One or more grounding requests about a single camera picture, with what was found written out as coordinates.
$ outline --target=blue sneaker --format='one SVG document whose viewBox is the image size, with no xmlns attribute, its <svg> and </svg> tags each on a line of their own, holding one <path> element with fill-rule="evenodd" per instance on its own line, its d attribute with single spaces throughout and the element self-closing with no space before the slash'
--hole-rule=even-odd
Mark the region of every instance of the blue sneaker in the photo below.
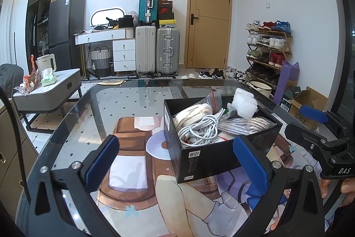
<svg viewBox="0 0 355 237">
<path fill-rule="evenodd" d="M 289 22 L 276 22 L 276 25 L 271 28 L 272 30 L 277 30 L 279 32 L 285 32 L 287 35 L 291 35 L 291 25 Z"/>
</svg>

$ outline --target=yellow box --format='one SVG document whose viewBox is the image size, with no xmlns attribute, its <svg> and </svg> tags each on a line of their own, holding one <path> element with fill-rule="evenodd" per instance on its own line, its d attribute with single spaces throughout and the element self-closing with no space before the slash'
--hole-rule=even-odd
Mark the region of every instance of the yellow box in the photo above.
<svg viewBox="0 0 355 237">
<path fill-rule="evenodd" d="M 176 19 L 164 19 L 160 20 L 159 24 L 176 24 Z"/>
</svg>

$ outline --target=curtain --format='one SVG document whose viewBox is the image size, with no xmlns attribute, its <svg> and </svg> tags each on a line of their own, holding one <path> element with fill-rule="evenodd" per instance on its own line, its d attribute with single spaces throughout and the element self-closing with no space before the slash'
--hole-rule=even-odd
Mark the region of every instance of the curtain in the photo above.
<svg viewBox="0 0 355 237">
<path fill-rule="evenodd" d="M 17 1 L 2 0 L 0 10 L 0 65 L 16 64 L 14 32 Z"/>
</svg>

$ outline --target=red sneaker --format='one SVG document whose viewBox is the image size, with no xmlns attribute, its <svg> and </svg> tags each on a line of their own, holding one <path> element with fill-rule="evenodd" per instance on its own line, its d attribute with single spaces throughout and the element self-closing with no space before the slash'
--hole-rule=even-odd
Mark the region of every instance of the red sneaker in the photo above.
<svg viewBox="0 0 355 237">
<path fill-rule="evenodd" d="M 282 68 L 282 65 L 284 64 L 284 61 L 285 61 L 284 55 L 277 54 L 275 66 L 278 67 L 278 68 Z"/>
<path fill-rule="evenodd" d="M 264 22 L 264 25 L 259 27 L 259 30 L 271 30 L 272 27 L 274 27 L 276 23 L 273 22 Z"/>
<path fill-rule="evenodd" d="M 275 65 L 275 63 L 276 63 L 276 56 L 277 56 L 277 54 L 275 54 L 274 52 L 271 52 L 271 53 L 270 53 L 270 56 L 269 56 L 269 65 L 272 65 L 272 66 Z"/>
</svg>

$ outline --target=refrigerator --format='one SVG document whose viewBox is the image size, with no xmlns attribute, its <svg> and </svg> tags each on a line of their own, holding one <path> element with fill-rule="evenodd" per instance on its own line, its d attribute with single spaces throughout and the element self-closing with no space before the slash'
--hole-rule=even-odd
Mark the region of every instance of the refrigerator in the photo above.
<svg viewBox="0 0 355 237">
<path fill-rule="evenodd" d="M 81 68 L 80 46 L 74 32 L 84 29 L 85 0 L 56 0 L 49 6 L 49 54 L 54 54 L 57 71 Z"/>
</svg>

